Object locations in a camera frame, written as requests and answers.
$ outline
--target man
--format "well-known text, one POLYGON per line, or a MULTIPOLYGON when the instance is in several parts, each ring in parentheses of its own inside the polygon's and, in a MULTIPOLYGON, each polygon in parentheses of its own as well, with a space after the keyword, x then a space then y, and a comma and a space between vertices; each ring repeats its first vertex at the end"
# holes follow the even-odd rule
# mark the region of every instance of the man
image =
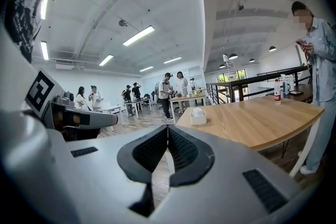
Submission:
POLYGON ((132 89, 132 93, 133 93, 133 97, 137 98, 137 99, 140 99, 141 98, 141 93, 140 93, 140 88, 141 88, 141 85, 138 84, 138 83, 133 83, 133 89, 132 89))
POLYGON ((92 110, 98 111, 101 109, 101 101, 104 100, 104 97, 100 92, 97 92, 96 86, 91 86, 91 91, 89 101, 92 101, 92 110))
MULTIPOLYGON (((125 102, 130 102, 131 101, 131 86, 127 85, 126 90, 122 91, 121 96, 123 97, 125 102)), ((132 104, 125 104, 127 108, 127 113, 129 116, 133 116, 133 107, 132 104)))
POLYGON ((195 89, 196 89, 196 87, 197 87, 197 84, 196 84, 196 82, 194 81, 195 79, 194 78, 192 78, 191 79, 191 82, 190 82, 190 85, 191 85, 191 89, 194 91, 195 89))
POLYGON ((171 77, 170 73, 166 73, 164 75, 164 79, 159 84, 159 99, 161 101, 164 115, 166 116, 167 121, 173 120, 173 117, 170 117, 169 113, 169 91, 171 89, 169 82, 170 77, 171 77))

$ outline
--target black pants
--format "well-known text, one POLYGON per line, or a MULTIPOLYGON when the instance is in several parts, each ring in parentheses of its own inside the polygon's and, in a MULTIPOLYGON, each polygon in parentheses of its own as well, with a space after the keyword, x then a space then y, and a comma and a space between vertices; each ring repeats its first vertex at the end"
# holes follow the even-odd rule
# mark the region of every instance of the black pants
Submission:
POLYGON ((163 111, 165 116, 169 119, 170 118, 170 113, 169 113, 169 98, 167 99, 160 99, 161 100, 161 104, 163 107, 163 111))

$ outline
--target air conditioner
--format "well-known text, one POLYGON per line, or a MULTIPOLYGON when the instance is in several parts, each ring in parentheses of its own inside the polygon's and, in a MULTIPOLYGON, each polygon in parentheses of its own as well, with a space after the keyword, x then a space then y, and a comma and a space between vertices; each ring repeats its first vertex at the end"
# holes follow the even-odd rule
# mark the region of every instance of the air conditioner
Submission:
POLYGON ((55 67, 56 69, 71 70, 75 67, 73 62, 69 60, 56 60, 55 67))

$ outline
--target white table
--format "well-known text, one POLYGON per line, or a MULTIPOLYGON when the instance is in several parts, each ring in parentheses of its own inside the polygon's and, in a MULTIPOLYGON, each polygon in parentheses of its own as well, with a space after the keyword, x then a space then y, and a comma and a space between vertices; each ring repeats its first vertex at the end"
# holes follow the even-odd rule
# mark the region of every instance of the white table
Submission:
POLYGON ((183 112, 183 105, 182 105, 182 102, 183 101, 192 101, 192 100, 197 100, 197 99, 202 99, 203 100, 203 103, 204 105, 206 105, 206 102, 205 102, 205 92, 201 92, 200 94, 198 95, 194 95, 192 94, 191 97, 189 97, 188 95, 187 96, 182 96, 182 97, 174 97, 172 99, 170 99, 170 107, 172 108, 172 113, 173 113, 173 120, 174 120, 174 123, 176 123, 176 119, 175 119, 175 113, 174 113, 174 106, 173 106, 173 103, 174 102, 178 102, 178 105, 180 106, 180 109, 181 111, 183 112))
POLYGON ((125 105, 134 104, 134 105, 135 105, 135 114, 137 115, 137 118, 139 118, 137 104, 140 104, 140 109, 142 110, 142 105, 141 105, 141 103, 142 103, 143 101, 147 101, 147 100, 148 100, 148 102, 149 102, 149 110, 152 111, 152 104, 151 104, 151 99, 150 99, 150 98, 141 98, 141 99, 136 100, 136 101, 132 101, 132 102, 125 103, 125 105))
POLYGON ((125 126, 124 118, 123 118, 123 116, 122 116, 122 110, 121 110, 121 107, 122 107, 121 105, 114 105, 114 106, 110 106, 110 107, 108 107, 108 108, 99 109, 98 111, 101 111, 101 112, 106 111, 107 113, 112 114, 112 111, 113 111, 113 110, 115 110, 115 109, 119 109, 121 125, 122 125, 122 126, 125 126))

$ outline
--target jeans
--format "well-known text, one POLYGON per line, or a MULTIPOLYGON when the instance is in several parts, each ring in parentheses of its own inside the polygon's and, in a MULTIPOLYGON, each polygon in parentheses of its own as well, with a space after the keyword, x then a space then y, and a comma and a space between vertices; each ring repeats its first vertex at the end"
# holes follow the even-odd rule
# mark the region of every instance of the jeans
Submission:
POLYGON ((161 100, 161 104, 163 107, 163 112, 164 115, 169 119, 170 118, 170 113, 169 113, 169 98, 167 99, 160 99, 161 100))
POLYGON ((306 160, 308 170, 316 170, 319 168, 323 153, 326 150, 330 139, 331 130, 336 116, 336 96, 327 102, 320 102, 318 100, 319 95, 317 92, 317 96, 314 97, 312 104, 323 107, 324 112, 321 115, 319 128, 306 160))

